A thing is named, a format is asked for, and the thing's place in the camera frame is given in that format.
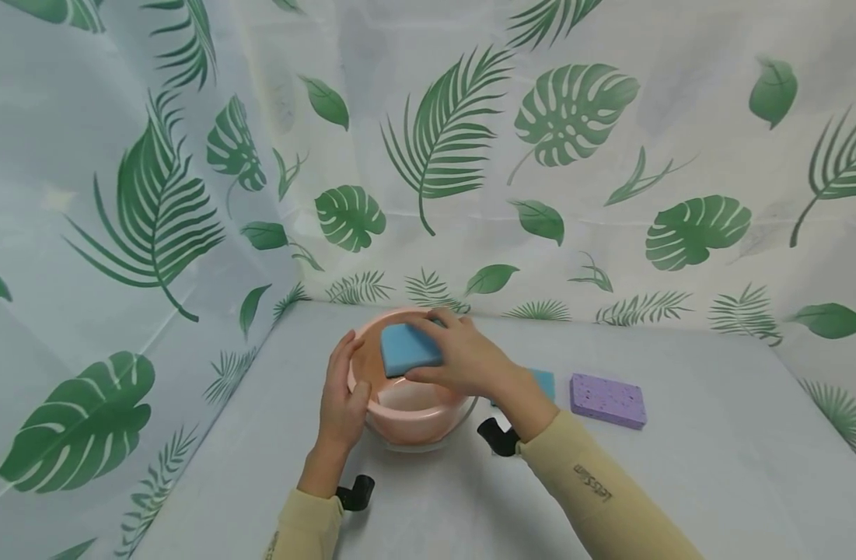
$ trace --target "pink bowl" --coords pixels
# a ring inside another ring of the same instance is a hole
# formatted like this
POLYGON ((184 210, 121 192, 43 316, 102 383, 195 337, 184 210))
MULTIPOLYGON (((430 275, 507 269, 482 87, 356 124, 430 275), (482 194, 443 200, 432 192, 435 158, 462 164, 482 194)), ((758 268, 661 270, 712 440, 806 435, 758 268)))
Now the pink bowl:
POLYGON ((423 316, 428 309, 421 307, 402 307, 382 313, 370 320, 356 331, 357 338, 364 338, 363 346, 357 350, 350 361, 350 371, 347 373, 347 385, 350 390, 356 387, 359 379, 365 379, 372 385, 369 397, 370 425, 389 443, 398 446, 423 446, 423 444, 439 441, 456 427, 462 418, 462 408, 466 397, 453 393, 439 385, 414 383, 405 378, 387 379, 384 373, 384 361, 381 360, 381 331, 389 324, 403 323, 406 316, 420 314, 423 316), (382 406, 379 394, 382 391, 418 391, 423 401, 437 403, 416 411, 400 411, 400 409, 382 406))

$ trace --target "purple sponge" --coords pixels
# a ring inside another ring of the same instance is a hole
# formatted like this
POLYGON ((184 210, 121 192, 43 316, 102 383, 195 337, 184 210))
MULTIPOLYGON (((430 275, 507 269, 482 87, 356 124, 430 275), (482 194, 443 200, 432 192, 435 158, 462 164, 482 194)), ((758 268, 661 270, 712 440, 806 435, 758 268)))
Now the purple sponge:
POLYGON ((571 376, 571 412, 634 430, 647 420, 642 389, 583 373, 571 376))

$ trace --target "blue sponge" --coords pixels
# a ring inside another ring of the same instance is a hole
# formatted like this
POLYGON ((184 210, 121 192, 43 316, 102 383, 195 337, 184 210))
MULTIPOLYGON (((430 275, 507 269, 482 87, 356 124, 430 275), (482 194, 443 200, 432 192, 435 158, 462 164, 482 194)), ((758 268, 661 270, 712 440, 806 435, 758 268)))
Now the blue sponge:
POLYGON ((549 400, 555 402, 555 376, 541 369, 531 369, 530 372, 533 373, 533 379, 540 385, 540 389, 549 397, 549 400))
POLYGON ((404 376, 414 367, 439 366, 440 348, 424 332, 408 324, 391 324, 381 331, 381 358, 388 379, 404 376))

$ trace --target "fabric backdrop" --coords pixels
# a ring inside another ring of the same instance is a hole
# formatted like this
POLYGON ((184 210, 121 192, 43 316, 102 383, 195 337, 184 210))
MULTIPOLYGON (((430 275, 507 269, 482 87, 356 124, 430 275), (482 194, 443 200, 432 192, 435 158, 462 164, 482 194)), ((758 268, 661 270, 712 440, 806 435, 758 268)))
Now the fabric backdrop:
POLYGON ((311 296, 758 337, 856 452, 856 0, 234 6, 311 296))
POLYGON ((0 560, 130 555, 305 296, 235 29, 0 2, 0 560))

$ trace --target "yellow sleeve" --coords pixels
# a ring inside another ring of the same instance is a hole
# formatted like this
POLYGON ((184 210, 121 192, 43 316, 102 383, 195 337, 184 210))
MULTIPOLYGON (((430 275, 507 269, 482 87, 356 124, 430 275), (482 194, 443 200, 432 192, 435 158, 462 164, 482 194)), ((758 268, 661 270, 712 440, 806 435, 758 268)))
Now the yellow sleeve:
POLYGON ((264 560, 331 560, 344 508, 337 496, 318 499, 297 488, 278 517, 278 530, 264 560))
POLYGON ((518 452, 594 560, 700 560, 683 532, 567 412, 518 452))

